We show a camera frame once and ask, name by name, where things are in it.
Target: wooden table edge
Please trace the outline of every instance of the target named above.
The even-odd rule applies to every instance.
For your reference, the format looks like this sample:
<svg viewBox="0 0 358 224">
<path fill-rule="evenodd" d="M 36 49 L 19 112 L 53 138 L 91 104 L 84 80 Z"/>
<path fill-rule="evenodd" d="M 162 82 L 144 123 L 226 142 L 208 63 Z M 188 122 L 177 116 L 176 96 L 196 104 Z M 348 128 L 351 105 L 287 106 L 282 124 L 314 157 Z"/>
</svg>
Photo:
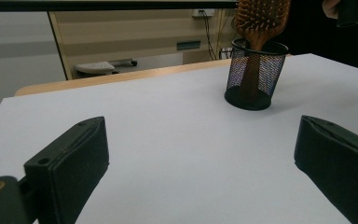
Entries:
<svg viewBox="0 0 358 224">
<path fill-rule="evenodd" d="M 172 67 L 163 67 L 163 68 L 149 69 L 144 71 L 136 71 L 136 72 L 115 74 L 115 75 L 108 75 L 108 76 L 101 76 L 101 77 L 89 77 L 89 78 L 81 78 L 81 79 L 74 79 L 74 80 L 67 80 L 67 81 L 60 81 L 60 82 L 51 82 L 51 83 L 23 87 L 18 91 L 16 91 L 15 96 L 30 95 L 30 94 L 37 94 L 37 93 L 50 92 L 50 91 L 71 90 L 75 88 L 101 85 L 105 83 L 113 83 L 119 81 L 128 81 L 128 80 L 146 78 L 146 77 L 165 76 L 169 74 L 188 72 L 192 70 L 206 69 L 206 68 L 217 67 L 217 66 L 225 66 L 225 65 L 230 65 L 230 63 L 231 60 L 226 59 L 226 60 L 219 60 L 219 61 L 206 62 L 206 63 L 183 64 L 183 65 L 177 65 Z"/>
</svg>

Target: table surface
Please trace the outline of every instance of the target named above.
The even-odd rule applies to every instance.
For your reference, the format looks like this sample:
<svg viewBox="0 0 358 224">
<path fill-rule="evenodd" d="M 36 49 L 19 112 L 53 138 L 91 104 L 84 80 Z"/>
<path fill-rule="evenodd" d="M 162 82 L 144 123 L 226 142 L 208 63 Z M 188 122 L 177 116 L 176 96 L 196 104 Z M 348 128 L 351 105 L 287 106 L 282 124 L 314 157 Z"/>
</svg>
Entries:
<svg viewBox="0 0 358 224">
<path fill-rule="evenodd" d="M 0 175 L 104 116 L 110 166 L 77 223 L 349 223 L 294 165 L 302 115 L 358 134 L 358 69 L 286 59 L 270 108 L 224 99 L 229 65 L 6 98 Z"/>
</svg>

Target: black cable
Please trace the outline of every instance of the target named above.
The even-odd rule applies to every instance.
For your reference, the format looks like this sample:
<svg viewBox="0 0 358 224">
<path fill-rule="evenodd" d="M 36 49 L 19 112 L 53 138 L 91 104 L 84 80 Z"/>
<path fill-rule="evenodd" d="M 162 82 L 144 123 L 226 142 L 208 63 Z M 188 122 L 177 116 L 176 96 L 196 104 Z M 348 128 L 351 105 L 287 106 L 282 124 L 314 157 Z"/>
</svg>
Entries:
<svg viewBox="0 0 358 224">
<path fill-rule="evenodd" d="M 200 13 L 202 13 L 202 17 L 203 17 L 204 22 L 205 22 L 205 31 L 206 31 L 206 37 L 207 37 L 207 39 L 208 39 L 208 51 L 209 51 L 209 56 L 211 57 L 212 60 L 217 60 L 216 54 L 214 54 L 214 50 L 213 50 L 213 48 L 212 48 L 211 38 L 210 38 L 210 35 L 209 35 L 208 16 L 207 16 L 205 10 L 200 10 Z"/>
</svg>

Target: white wall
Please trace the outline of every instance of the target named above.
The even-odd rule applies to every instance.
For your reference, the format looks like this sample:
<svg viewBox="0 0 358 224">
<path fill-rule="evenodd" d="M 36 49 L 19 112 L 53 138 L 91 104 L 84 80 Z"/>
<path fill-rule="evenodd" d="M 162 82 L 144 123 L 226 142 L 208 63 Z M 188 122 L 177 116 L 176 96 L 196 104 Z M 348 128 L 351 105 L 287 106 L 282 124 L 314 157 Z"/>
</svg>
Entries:
<svg viewBox="0 0 358 224">
<path fill-rule="evenodd" d="M 65 76 L 46 12 L 0 12 L 0 102 Z"/>
</svg>

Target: wall outlet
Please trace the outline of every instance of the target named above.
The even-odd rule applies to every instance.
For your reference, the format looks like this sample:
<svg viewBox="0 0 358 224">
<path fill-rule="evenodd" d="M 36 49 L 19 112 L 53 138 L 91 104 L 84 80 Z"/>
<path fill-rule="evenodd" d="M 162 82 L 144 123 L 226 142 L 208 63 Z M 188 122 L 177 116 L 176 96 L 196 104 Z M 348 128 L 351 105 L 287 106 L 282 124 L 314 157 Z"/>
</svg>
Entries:
<svg viewBox="0 0 358 224">
<path fill-rule="evenodd" d="M 203 17 L 204 14 L 202 13 L 202 10 L 205 11 L 207 17 L 214 16 L 214 9 L 210 8 L 197 8 L 193 10 L 193 17 Z"/>
</svg>

